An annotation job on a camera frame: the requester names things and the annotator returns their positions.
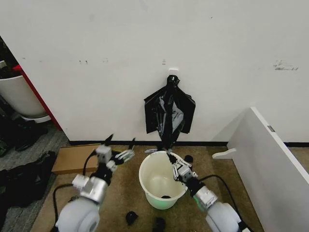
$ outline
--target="black garbage bag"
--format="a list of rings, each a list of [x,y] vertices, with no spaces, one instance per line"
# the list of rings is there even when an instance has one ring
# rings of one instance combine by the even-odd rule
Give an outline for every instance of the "black garbage bag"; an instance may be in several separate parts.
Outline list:
[[[166,150],[172,148],[180,132],[190,132],[196,106],[178,83],[178,77],[170,75],[165,87],[144,99],[147,133],[158,131]]]

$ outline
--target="black fabric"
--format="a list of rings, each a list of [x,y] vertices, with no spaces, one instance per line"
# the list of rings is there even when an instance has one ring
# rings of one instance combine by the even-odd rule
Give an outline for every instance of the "black fabric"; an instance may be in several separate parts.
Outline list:
[[[0,60],[5,60],[5,63],[10,67],[14,67],[18,65],[17,60],[6,46],[5,42],[0,36]]]
[[[26,150],[32,146],[42,134],[47,133],[47,129],[36,124],[34,121],[24,121],[19,118],[11,120],[0,116],[0,156],[13,146],[16,151]]]
[[[186,155],[184,157],[184,161],[188,162],[188,163],[193,163],[193,157],[190,155]]]
[[[10,117],[15,112],[15,110],[5,101],[5,99],[0,95],[0,111],[1,116]]]
[[[48,151],[35,162],[0,171],[0,230],[9,207],[25,207],[43,197],[55,160]]]
[[[196,104],[177,86],[179,79],[170,75],[167,85],[148,96],[145,101],[146,131],[158,131],[166,149],[172,147],[180,132],[189,133]]]

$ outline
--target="brown carpet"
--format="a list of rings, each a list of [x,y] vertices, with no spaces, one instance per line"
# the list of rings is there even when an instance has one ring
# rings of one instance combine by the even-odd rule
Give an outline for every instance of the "brown carpet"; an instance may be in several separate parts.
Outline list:
[[[116,150],[125,150],[126,146],[113,146]],[[100,224],[97,231],[113,232],[151,232],[155,217],[166,220],[167,232],[210,232],[202,213],[195,201],[187,192],[168,210],[157,210],[150,206],[139,183],[139,167],[145,158],[144,150],[151,146],[136,146],[136,155],[130,162],[120,166],[113,175],[112,183],[100,211]],[[232,160],[213,160],[212,154],[225,151],[226,147],[174,147],[173,152],[181,156],[191,155],[194,158],[194,171],[202,178],[206,175],[220,175],[230,187],[245,222],[255,231],[263,231],[251,201],[247,195],[240,176]],[[46,201],[32,227],[33,232],[50,231],[54,224],[52,192],[60,184],[70,183],[75,174],[59,175],[48,194]],[[230,197],[220,180],[211,178],[205,181],[206,186],[214,191],[219,199],[232,205]],[[59,211],[73,196],[77,195],[74,188],[60,189],[57,193]],[[125,216],[135,211],[139,217],[131,226],[127,226]]]

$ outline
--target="white bucket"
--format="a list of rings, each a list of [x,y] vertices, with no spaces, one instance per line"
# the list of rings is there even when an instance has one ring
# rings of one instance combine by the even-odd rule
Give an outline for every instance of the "white bucket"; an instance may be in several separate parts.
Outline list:
[[[23,76],[0,79],[0,94],[24,117],[37,118],[47,115]]]
[[[148,155],[140,165],[139,177],[147,201],[156,209],[171,208],[187,191],[186,186],[174,180],[172,164],[165,151]]]

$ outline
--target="black baseboard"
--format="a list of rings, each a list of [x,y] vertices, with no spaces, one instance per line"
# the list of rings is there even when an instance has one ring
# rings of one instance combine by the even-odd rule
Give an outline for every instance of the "black baseboard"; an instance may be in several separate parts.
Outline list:
[[[84,140],[84,141],[69,141],[70,145],[86,145],[86,144],[100,144],[103,141],[99,140]],[[129,145],[131,141],[111,141],[111,145]],[[135,141],[135,145],[147,145],[147,146],[158,146],[161,144],[160,141]],[[298,143],[298,142],[285,142],[288,147],[309,147],[309,143]],[[179,141],[175,143],[175,146],[226,146],[227,142],[186,142]]]
[[[284,142],[288,147],[309,147],[309,143],[299,143],[299,142]]]

